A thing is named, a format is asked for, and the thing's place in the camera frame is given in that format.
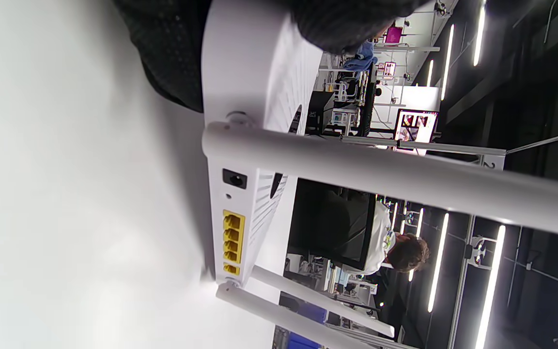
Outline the person's left hand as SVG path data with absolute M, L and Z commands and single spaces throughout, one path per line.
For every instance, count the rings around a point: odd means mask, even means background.
M 355 51 L 424 0 L 286 0 L 299 32 L 317 48 Z M 161 97 L 203 112 L 201 55 L 210 0 L 115 0 L 149 84 Z

